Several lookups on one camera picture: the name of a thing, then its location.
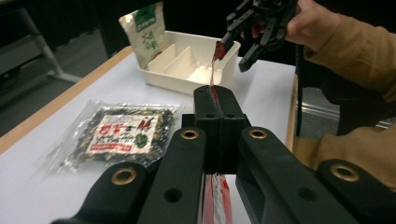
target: table surface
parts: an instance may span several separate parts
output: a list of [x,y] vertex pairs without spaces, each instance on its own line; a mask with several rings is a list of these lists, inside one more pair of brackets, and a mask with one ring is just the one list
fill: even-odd
[[[193,113],[191,95],[146,85],[132,49],[126,48],[80,82],[0,138],[0,223],[50,223],[71,217],[104,166],[76,174],[49,174],[49,153],[90,100],[109,104],[182,105]],[[253,126],[271,130],[288,148],[294,134],[296,77],[294,66],[257,61],[235,75],[229,89]],[[227,175],[233,201],[233,222],[248,217]]]

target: gray floor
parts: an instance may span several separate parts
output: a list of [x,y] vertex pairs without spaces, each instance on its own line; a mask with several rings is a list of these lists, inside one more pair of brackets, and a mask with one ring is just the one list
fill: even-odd
[[[54,52],[62,69],[79,77],[88,75],[107,60],[105,47],[98,31],[82,35]],[[0,91],[0,136],[30,117],[49,103],[73,83],[49,77],[50,64],[44,58],[26,64],[20,72],[17,85]],[[304,89],[304,102],[336,111],[320,90]],[[323,118],[310,113],[303,114],[301,136],[320,137],[324,133],[335,133],[337,120]]]

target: white plastic tray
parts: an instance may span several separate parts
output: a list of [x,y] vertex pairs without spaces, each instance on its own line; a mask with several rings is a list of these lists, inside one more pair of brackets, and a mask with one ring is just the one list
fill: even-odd
[[[141,67],[149,85],[172,91],[193,94],[201,86],[209,85],[212,75],[212,58],[218,38],[166,31],[169,48]],[[229,87],[235,69],[240,43],[233,46],[221,61],[215,62],[214,84]]]

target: snack bag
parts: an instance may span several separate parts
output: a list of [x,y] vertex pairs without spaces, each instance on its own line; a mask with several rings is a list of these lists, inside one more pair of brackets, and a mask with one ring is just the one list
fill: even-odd
[[147,69],[149,62],[168,47],[163,2],[140,8],[121,17],[120,24],[128,35],[140,68]]

